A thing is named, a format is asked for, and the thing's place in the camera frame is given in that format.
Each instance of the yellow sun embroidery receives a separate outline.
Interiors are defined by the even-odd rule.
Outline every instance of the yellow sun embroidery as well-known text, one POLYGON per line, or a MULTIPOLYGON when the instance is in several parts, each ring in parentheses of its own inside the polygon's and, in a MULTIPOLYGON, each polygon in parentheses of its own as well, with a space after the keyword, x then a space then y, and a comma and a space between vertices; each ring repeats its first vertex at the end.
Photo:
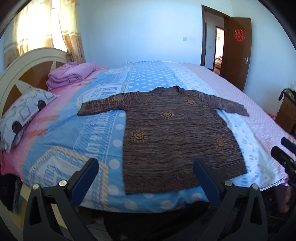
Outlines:
POLYGON ((145 142, 147 133, 143 131, 131 131, 131 139, 136 142, 145 142))
POLYGON ((226 104, 227 104, 228 106, 233 106, 233 103, 232 103, 231 101, 227 101, 226 104))
POLYGON ((161 112, 160 113, 160 116, 164 119, 171 119, 174 117, 174 112, 171 112, 171 111, 164 111, 164 112, 161 112))
POLYGON ((228 143, 221 136, 215 136, 214 142, 221 150, 225 150, 227 148, 228 143))
POLYGON ((186 100, 186 102, 190 105, 194 105, 196 103, 195 100, 186 100))
POLYGON ((121 100, 121 96, 113 96, 111 97, 112 101, 117 101, 117 100, 121 100))

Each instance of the brown sweater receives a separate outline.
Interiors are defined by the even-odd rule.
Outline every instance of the brown sweater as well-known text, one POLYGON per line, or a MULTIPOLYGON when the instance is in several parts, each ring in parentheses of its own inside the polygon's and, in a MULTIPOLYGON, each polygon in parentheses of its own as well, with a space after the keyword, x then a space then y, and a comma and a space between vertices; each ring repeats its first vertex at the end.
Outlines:
POLYGON ((223 179, 246 173, 239 146, 216 108, 249 116, 241 104, 178 86, 89 101, 78 115, 125 110, 125 193, 161 193, 198 186, 192 170, 197 158, 208 159, 223 179))

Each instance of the curtain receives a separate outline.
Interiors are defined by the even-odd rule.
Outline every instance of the curtain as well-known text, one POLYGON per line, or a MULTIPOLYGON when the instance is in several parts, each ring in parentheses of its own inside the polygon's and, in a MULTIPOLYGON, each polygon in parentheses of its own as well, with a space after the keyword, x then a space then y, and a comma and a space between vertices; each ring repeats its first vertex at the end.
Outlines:
POLYGON ((30 50, 53 47, 51 9, 51 0, 32 0, 11 21, 4 33, 5 68, 30 50))
POLYGON ((68 56, 78 64, 85 63, 78 22, 78 0, 60 0, 59 22, 68 56))

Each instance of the metal screw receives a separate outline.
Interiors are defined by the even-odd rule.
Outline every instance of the metal screw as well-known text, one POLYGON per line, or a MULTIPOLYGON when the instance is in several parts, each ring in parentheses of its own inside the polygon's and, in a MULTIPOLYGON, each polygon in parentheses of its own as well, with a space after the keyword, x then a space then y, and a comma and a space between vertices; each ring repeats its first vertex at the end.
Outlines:
POLYGON ((33 189, 34 189, 34 190, 37 190, 38 188, 39 188, 39 184, 34 184, 34 185, 33 185, 33 189))
POLYGON ((59 186, 61 186, 61 187, 66 186, 66 184, 67 184, 67 181, 66 181, 66 180, 61 180, 61 181, 59 182, 59 186))
POLYGON ((229 180, 226 180, 226 181, 224 182, 224 184, 225 184, 226 186, 228 186, 228 187, 231 187, 231 186, 232 186, 232 182, 229 181, 229 180))
POLYGON ((254 184, 252 185, 252 188, 255 189, 255 190, 258 190, 258 189, 259 189, 259 186, 258 186, 257 184, 254 183, 254 184))

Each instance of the wooden headboard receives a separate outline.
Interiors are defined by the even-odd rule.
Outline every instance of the wooden headboard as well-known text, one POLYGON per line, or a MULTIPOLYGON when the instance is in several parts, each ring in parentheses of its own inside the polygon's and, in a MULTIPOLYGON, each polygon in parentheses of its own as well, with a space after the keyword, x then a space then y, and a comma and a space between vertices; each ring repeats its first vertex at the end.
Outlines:
POLYGON ((0 116, 29 88, 47 90, 48 73, 67 62, 66 54, 45 47, 29 51, 13 61, 0 76, 0 116))

